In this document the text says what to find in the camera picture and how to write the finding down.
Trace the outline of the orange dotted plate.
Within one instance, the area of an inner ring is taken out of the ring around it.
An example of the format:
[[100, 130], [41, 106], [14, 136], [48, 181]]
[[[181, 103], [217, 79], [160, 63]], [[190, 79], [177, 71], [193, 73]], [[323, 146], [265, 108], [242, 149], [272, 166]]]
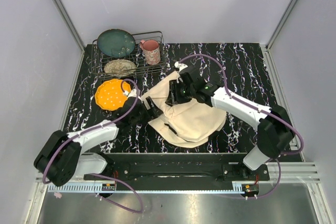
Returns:
[[94, 95], [96, 104], [103, 110], [115, 111], [123, 107], [127, 100], [127, 94], [131, 92], [131, 86], [121, 79], [112, 79], [103, 82]]

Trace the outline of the beige patterned plate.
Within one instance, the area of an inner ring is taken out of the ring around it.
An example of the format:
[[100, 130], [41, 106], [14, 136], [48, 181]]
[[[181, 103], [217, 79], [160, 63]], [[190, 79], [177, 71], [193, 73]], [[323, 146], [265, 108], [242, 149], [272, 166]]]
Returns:
[[125, 77], [133, 74], [137, 67], [134, 62], [125, 59], [109, 61], [104, 66], [104, 72], [113, 77]]

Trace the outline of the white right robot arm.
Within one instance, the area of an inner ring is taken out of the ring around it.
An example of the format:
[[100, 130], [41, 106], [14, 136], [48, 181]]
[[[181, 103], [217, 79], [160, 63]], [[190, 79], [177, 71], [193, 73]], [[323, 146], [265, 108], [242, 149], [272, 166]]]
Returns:
[[169, 82], [167, 104], [183, 104], [194, 99], [238, 117], [257, 131], [257, 145], [247, 153], [243, 164], [238, 167], [242, 179], [250, 180], [256, 176], [257, 169], [281, 155], [296, 136], [283, 107], [260, 105], [232, 93], [224, 85], [207, 82], [192, 66], [177, 63], [174, 69], [179, 77]]

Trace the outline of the pink patterned mug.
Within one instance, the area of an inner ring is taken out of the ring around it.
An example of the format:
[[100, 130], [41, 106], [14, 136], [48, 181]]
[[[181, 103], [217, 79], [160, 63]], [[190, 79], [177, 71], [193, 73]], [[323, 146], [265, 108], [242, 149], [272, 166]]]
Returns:
[[160, 44], [156, 40], [141, 40], [140, 48], [148, 65], [156, 65], [161, 61]]

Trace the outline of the cream canvas student bag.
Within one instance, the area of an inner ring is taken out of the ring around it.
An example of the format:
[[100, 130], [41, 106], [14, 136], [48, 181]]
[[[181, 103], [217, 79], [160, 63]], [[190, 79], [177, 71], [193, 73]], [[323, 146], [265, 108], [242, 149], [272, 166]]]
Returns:
[[173, 72], [141, 96], [147, 108], [146, 98], [163, 112], [149, 122], [168, 143], [184, 148], [198, 147], [208, 141], [209, 136], [220, 131], [226, 122], [226, 111], [212, 108], [192, 99], [188, 103], [169, 106], [165, 102], [169, 93], [169, 81], [179, 78]]

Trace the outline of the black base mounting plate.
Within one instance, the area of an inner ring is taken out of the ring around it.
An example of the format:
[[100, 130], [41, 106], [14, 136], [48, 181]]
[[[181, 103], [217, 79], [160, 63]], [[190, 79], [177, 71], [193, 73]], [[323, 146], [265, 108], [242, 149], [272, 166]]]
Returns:
[[105, 154], [113, 161], [110, 170], [101, 175], [120, 179], [132, 185], [173, 185], [177, 188], [203, 185], [219, 188], [229, 182], [268, 182], [266, 165], [256, 171], [243, 166], [244, 154], [215, 153], [149, 153]]

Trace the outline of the dark green plate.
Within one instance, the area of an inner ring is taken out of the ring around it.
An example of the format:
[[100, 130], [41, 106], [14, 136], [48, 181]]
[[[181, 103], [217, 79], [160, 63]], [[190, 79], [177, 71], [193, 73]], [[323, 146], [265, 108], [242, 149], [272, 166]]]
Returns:
[[109, 29], [98, 36], [97, 46], [106, 56], [123, 58], [134, 51], [136, 43], [129, 32], [122, 29]]

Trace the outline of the aluminium frame rail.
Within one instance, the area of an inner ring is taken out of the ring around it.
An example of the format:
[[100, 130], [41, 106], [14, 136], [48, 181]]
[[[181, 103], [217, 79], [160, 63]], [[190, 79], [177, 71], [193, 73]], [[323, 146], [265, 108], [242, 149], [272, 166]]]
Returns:
[[74, 41], [76, 42], [77, 46], [79, 47], [79, 49], [81, 51], [85, 50], [85, 44], [83, 42], [83, 40], [81, 39], [77, 29], [75, 28], [62, 0], [52, 0], [55, 7], [57, 8], [57, 10], [59, 11], [63, 21], [65, 22], [69, 32], [71, 33]]

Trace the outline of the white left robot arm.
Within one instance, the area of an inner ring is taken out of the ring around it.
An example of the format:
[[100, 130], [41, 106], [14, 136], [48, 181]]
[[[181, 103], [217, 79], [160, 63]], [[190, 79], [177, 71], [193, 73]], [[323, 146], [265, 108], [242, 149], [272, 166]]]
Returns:
[[107, 180], [113, 175], [113, 161], [103, 153], [86, 152], [114, 140], [130, 126], [148, 123], [162, 113], [151, 98], [142, 101], [137, 97], [128, 97], [123, 107], [94, 126], [77, 132], [53, 132], [37, 155], [34, 167], [42, 173], [44, 184], [53, 183], [58, 187], [74, 176], [86, 174]]

